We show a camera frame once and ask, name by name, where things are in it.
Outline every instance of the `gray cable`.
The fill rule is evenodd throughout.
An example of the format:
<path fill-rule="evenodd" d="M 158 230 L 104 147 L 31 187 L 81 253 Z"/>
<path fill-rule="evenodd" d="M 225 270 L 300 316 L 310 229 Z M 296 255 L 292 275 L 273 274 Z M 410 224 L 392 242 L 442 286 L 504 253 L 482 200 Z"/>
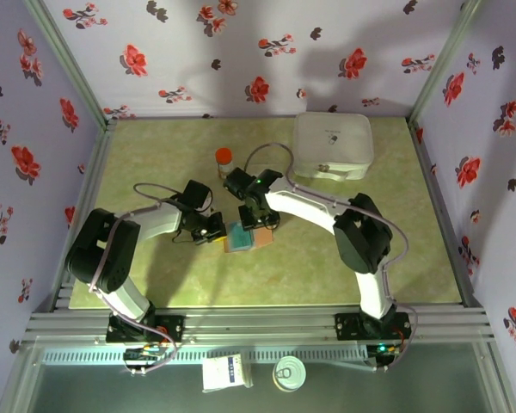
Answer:
<path fill-rule="evenodd" d="M 142 192 L 138 189 L 138 187 L 155 187 L 155 188 L 160 188 L 160 189 L 166 189 L 167 191 L 170 191 L 170 192 L 173 192 L 175 194 L 181 194 L 180 191 L 176 191 L 175 189 L 172 189 L 170 187 L 167 187 L 165 185 L 161 185 L 160 183 L 153 183 L 153 182 L 138 182 L 136 184 L 134 184 L 134 186 L 132 187 L 132 189 L 140 194 L 141 196 L 144 196 L 145 198 L 149 198 L 150 200 L 156 200 L 157 202 L 163 202 L 163 200 L 161 200 L 160 198 L 156 197 L 156 196 L 153 196 L 153 195 L 149 195 L 149 194 L 146 194 L 145 192 Z"/>
<path fill-rule="evenodd" d="M 362 372 L 368 372 L 368 373 L 376 373 L 377 368 L 373 366 L 366 366 L 361 364 L 354 364 L 347 361 L 320 361 L 322 364 L 328 364 L 330 366 L 337 366 L 337 367 L 344 367 L 344 368 L 352 368 L 353 370 L 360 370 Z"/>
<path fill-rule="evenodd" d="M 157 204 L 153 205 L 153 206 L 146 206 L 146 207 L 143 207 L 143 208 L 139 208 L 139 209 L 136 209 L 134 211 L 130 211 L 128 213 L 125 213 L 123 215 L 121 215 L 120 217 L 118 217 L 116 219 L 116 221 L 114 222 L 113 226 L 111 227 L 111 231 L 109 232 L 109 235 L 107 237 L 107 245 L 105 247 L 105 250 L 103 251 L 103 254 L 101 255 L 101 259 L 97 265 L 97 268 L 95 269 L 95 272 L 94 272 L 94 276 L 92 277 L 92 281 L 89 283 L 89 291 L 91 293 L 96 293 L 98 296 L 100 296 L 100 298 L 103 300 L 103 302 L 105 302 L 105 304 L 107 304 L 107 306 L 111 309 L 111 311 L 118 317 L 122 318 L 124 321 L 126 321 L 127 323 L 135 326 L 135 327 L 138 327 L 140 329 L 143 329 L 143 330 L 148 330 L 150 332 L 153 332 L 159 336 L 162 336 L 164 338 L 166 338 L 169 342 L 172 343 L 172 351 L 170 352 L 170 355 L 168 357 L 165 357 L 164 359 L 160 360 L 159 362 L 157 362 L 156 364 L 152 365 L 151 367 L 147 367 L 147 368 L 142 368 L 142 370 L 135 370 L 135 369 L 132 369 L 130 370 L 132 373 L 134 374 L 145 374 L 145 373 L 148 373 L 148 372 L 152 372 L 153 370 L 157 370 L 158 368 L 166 365 L 167 363 L 169 363 L 170 361 L 172 361 L 177 352 L 178 352 L 178 348 L 175 344 L 175 341 L 174 339 L 166 334 L 166 333 L 163 333 L 162 331 L 160 330 L 157 330 L 157 329 L 154 329 L 152 327 L 149 327 L 148 325 L 145 325 L 145 324 L 142 324 L 142 323 L 139 323 L 137 322 L 136 320 L 133 320 L 127 316 L 125 316 L 124 314 L 122 314 L 120 311 L 118 311 L 111 303 L 108 302 L 108 300 L 103 297 L 103 292 L 97 288 L 95 285 L 97 284 L 97 281 L 100 279 L 101 277 L 101 273 L 103 272 L 103 267 L 105 266 L 105 262 L 107 261 L 107 258 L 109 256 L 109 252 L 111 250 L 111 244 L 112 244 L 112 241 L 113 241 L 113 238 L 114 238 L 114 233 L 117 231 L 117 228 L 119 227 L 120 223 L 127 219 L 127 218 L 131 218 L 131 217 L 135 217 L 137 215 L 140 215 L 142 213 L 147 213 L 147 212 L 150 212 L 150 211 L 154 211 L 156 209 L 159 209 L 163 203 L 163 201 L 160 199 L 160 198 L 157 198 L 156 196 L 153 196 L 153 195 L 149 195 L 149 194 L 146 194 L 144 192 L 141 192 L 138 190 L 138 187 L 139 186 L 152 186 L 152 187 L 157 187 L 157 188 L 162 188 L 162 189 L 167 189 L 169 191 L 172 191 L 174 193 L 177 193 L 179 194 L 180 192 L 176 191 L 175 189 L 172 189 L 172 188 L 169 188 L 169 187 L 165 187 L 164 185 L 160 185 L 158 183 L 150 183 L 150 182 L 139 182 L 139 183 L 136 183 L 134 186 L 133 186 L 133 189 L 134 191 L 136 191 L 138 194 L 144 196 L 145 198 L 149 198 L 151 200 L 155 200 L 157 202 Z"/>
<path fill-rule="evenodd" d="M 267 148 L 269 146 L 278 146 L 279 148 L 282 148 L 284 149 L 285 151 L 287 151 L 289 153 L 289 156 L 291 158 L 291 161 L 289 162 L 289 166 L 286 168 L 286 171 L 285 171 L 285 178 L 286 180 L 289 182 L 289 185 L 291 185 L 291 187 L 295 190 L 295 191 L 298 191 L 298 192 L 301 192 L 302 194 L 307 194 L 307 195 L 311 195 L 311 196 L 315 196 L 319 199 L 322 199 L 322 200 L 326 200 L 328 202 L 332 202 L 333 200 L 326 197 L 326 196 L 322 196 L 320 194 L 316 194 L 315 192 L 313 191 L 309 191 L 307 189 L 303 189 L 301 187 L 299 187 L 299 185 L 297 183 L 295 183 L 290 175 L 292 172 L 294 172 L 292 170 L 292 167 L 294 165 L 294 154 L 292 153 L 291 149 L 287 146 L 287 145 L 284 145 L 284 144 L 281 144 L 279 142 L 270 142 L 268 144 L 264 144 L 264 145 L 260 145 L 258 146 L 257 148 L 255 148 L 252 152 L 250 152 L 250 155 L 249 157 L 247 158 L 247 161 L 245 162 L 244 164 L 244 168 L 243 170 L 246 171 L 248 166 L 249 166 L 249 163 L 250 163 L 250 159 L 256 154 L 256 152 L 264 149 L 264 148 Z M 407 353 L 407 349 L 409 347 L 409 344 L 411 344 L 411 342 L 413 341 L 413 339 L 415 338 L 415 332 L 416 332 L 416 329 L 419 325 L 419 314 L 416 312 L 416 310 L 411 307 L 410 305 L 404 305 L 404 304 L 399 304 L 397 303 L 394 298 L 392 297 L 391 293 L 390 293 L 390 285 L 388 283 L 388 268 L 400 261 L 402 258 L 405 257 L 405 255 L 408 253 L 409 251 L 409 241 L 408 241 L 408 238 L 407 236 L 405 235 L 405 233 L 403 232 L 403 230 L 397 226 L 395 223 L 393 223 L 392 221 L 390 221 L 389 219 L 386 219 L 384 217 L 381 217 L 380 215 L 377 215 L 376 213 L 371 213 L 365 209 L 362 209 L 362 208 L 359 208 L 359 207 L 356 207 L 356 206 L 353 206 L 352 204 L 349 204 L 347 202 L 339 202 L 337 201 L 337 203 L 339 205 L 342 205 L 348 209 L 351 209 L 353 211 L 356 211 L 358 213 L 362 213 L 363 215 L 366 215 L 370 218 L 373 218 L 373 219 L 376 219 L 377 221 L 380 221 L 382 222 L 383 224 L 391 227 L 393 230 L 395 230 L 402 238 L 403 238 L 403 242 L 404 242 L 404 246 L 403 246 L 403 251 L 402 253 L 400 253 L 398 256 L 395 256 L 394 258 L 390 259 L 389 261 L 387 261 L 383 267 L 382 267 L 382 280 L 383 280 L 383 287 L 384 287 L 384 295 L 385 295 L 385 298 L 392 304 L 392 305 L 395 305 L 396 307 L 402 307 L 410 312 L 412 312 L 414 315 L 415 315 L 415 327 L 411 330 L 411 335 L 409 337 L 409 339 L 407 340 L 407 343 L 405 344 L 402 352 L 399 354 L 399 356 L 396 357 L 396 359 L 394 361 L 392 361 L 390 363 L 390 368 L 394 367 L 395 365 L 397 365 L 397 363 L 402 359 L 402 357 Z"/>

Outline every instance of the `white box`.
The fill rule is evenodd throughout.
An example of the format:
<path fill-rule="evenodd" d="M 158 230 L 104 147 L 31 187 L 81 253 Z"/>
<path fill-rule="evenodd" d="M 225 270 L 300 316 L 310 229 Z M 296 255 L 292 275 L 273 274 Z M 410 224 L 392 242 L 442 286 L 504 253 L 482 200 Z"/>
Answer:
<path fill-rule="evenodd" d="M 240 354 L 203 360 L 203 391 L 247 385 Z"/>
<path fill-rule="evenodd" d="M 297 175 L 361 179 L 373 159 L 371 123 L 362 114 L 299 114 L 292 146 Z"/>

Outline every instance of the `white storage box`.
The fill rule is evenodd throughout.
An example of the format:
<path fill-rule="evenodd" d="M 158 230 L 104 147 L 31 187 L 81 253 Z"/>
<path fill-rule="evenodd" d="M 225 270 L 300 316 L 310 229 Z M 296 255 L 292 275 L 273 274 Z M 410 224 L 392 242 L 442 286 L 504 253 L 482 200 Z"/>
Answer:
<path fill-rule="evenodd" d="M 308 178 L 361 179 L 373 159 L 371 124 L 362 114 L 299 114 L 292 146 L 294 172 Z"/>

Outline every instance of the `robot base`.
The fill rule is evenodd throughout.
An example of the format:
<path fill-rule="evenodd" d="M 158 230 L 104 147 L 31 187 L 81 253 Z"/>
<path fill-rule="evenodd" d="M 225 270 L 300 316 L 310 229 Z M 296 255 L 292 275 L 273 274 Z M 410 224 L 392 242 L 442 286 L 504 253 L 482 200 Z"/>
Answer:
<path fill-rule="evenodd" d="M 411 336 L 408 313 L 396 312 L 395 306 L 392 306 L 381 320 L 370 317 L 362 311 L 335 314 L 335 330 L 338 341 L 400 341 L 401 335 L 405 339 Z"/>
<path fill-rule="evenodd" d="M 156 315 L 155 307 L 147 311 L 141 323 L 154 329 L 162 330 L 171 336 L 175 342 L 181 342 L 184 329 L 184 316 L 176 315 Z M 139 329 L 127 323 L 120 317 L 113 314 L 109 316 L 109 326 L 106 335 L 107 343 L 127 343 L 127 342 L 161 342 L 164 337 L 147 330 Z"/>

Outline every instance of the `glass panel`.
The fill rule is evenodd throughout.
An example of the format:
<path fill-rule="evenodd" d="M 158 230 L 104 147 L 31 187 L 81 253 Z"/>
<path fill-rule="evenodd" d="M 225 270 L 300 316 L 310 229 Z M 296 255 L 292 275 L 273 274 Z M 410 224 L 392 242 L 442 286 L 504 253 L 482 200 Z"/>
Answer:
<path fill-rule="evenodd" d="M 306 365 L 304 386 L 284 393 L 273 365 L 252 366 L 254 386 L 202 393 L 200 366 L 170 366 L 147 377 L 119 366 L 42 367 L 32 412 L 489 412 L 470 345 L 414 345 L 389 373 Z"/>

